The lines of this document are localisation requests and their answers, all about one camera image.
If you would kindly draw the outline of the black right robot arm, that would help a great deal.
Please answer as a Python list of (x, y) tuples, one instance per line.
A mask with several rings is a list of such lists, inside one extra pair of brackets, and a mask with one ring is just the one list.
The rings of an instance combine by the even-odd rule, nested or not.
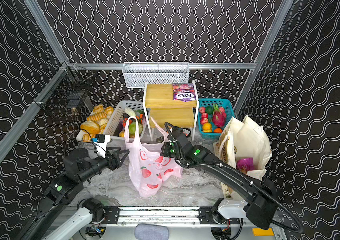
[[(160, 155), (173, 158), (185, 169), (194, 168), (207, 173), (237, 192), (246, 202), (243, 210), (251, 223), (261, 229), (268, 229), (271, 224), (293, 233), (302, 233), (303, 226), (299, 219), (288, 210), (276, 197), (275, 187), (267, 181), (260, 181), (241, 173), (239, 170), (221, 161), (207, 148), (194, 146), (183, 133), (183, 129), (166, 122), (168, 143), (164, 143)], [(282, 209), (296, 223), (295, 227), (283, 225), (274, 220), (277, 208)]]

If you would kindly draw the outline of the pink plastic grocery bag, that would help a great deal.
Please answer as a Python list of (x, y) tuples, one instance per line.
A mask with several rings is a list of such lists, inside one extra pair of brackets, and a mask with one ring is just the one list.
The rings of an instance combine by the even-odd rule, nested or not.
[[(132, 122), (137, 122), (136, 117), (129, 117)], [(169, 142), (168, 133), (156, 122), (155, 127), (164, 137), (164, 142)], [(163, 143), (145, 144), (140, 140), (140, 134), (136, 129), (135, 135), (129, 135), (129, 124), (124, 131), (125, 147), (129, 150), (129, 176), (142, 198), (154, 196), (170, 177), (181, 178), (183, 168), (174, 159), (160, 155)]]

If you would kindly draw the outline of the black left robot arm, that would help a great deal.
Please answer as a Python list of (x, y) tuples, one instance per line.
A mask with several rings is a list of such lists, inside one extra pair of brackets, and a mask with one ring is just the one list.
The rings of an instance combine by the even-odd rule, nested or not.
[(110, 147), (105, 151), (105, 157), (91, 159), (85, 148), (73, 150), (63, 159), (65, 171), (44, 191), (37, 204), (31, 222), (22, 228), (17, 240), (40, 240), (50, 226), (83, 190), (84, 182), (99, 175), (105, 169), (120, 168), (128, 157), (129, 150), (120, 147)]

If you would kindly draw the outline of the cream canvas tote bag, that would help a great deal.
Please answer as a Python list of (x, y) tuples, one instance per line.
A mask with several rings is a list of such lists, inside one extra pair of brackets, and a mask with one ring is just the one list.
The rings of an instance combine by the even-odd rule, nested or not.
[(270, 140), (264, 127), (248, 115), (242, 121), (232, 117), (213, 147), (215, 155), (235, 169), (238, 169), (240, 161), (252, 159), (254, 169), (243, 170), (243, 173), (260, 181), (272, 157)]

